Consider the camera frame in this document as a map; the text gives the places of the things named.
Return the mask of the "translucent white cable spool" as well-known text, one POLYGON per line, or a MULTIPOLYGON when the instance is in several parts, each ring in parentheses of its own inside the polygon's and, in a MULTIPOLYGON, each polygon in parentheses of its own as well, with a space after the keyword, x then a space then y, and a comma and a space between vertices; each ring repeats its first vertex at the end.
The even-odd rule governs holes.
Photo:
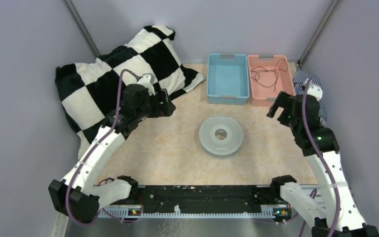
POLYGON ((199 129, 202 147, 216 156, 229 156, 242 146, 244 132, 241 125, 228 116, 212 116, 199 129))

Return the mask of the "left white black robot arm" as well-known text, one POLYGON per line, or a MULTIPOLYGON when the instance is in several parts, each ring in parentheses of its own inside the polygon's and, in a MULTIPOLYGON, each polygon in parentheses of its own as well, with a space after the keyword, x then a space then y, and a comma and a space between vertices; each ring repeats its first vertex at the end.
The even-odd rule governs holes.
POLYGON ((166 89, 155 91, 149 83, 130 84, 117 93, 116 107, 103 120, 98 133, 84 156, 60 180, 48 186, 54 209, 76 224, 87 226, 99 211, 123 200, 133 204, 138 199, 138 182, 119 176, 108 184, 95 182, 113 153, 147 118, 170 117, 176 106, 166 89))

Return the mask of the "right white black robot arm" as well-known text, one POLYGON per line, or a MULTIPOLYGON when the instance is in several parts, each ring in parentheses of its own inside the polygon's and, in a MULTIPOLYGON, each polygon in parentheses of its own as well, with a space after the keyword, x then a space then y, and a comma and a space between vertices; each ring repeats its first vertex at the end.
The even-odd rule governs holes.
POLYGON ((340 147, 334 132, 319 120, 319 102, 312 95, 280 91, 267 117, 277 109, 277 120, 290 128, 318 184, 321 207, 290 175, 272 179, 269 196, 275 203, 288 202, 311 228, 314 237, 378 237, 377 227, 367 224, 352 197, 341 165, 340 147))

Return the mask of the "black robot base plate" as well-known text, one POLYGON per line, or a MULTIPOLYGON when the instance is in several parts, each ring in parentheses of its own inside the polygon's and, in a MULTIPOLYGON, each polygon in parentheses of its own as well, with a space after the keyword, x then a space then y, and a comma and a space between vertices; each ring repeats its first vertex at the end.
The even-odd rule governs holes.
POLYGON ((287 209, 287 202, 273 195, 269 186, 140 186, 131 197, 115 205, 136 205, 144 214, 172 213, 176 206, 182 214, 260 214, 287 209))

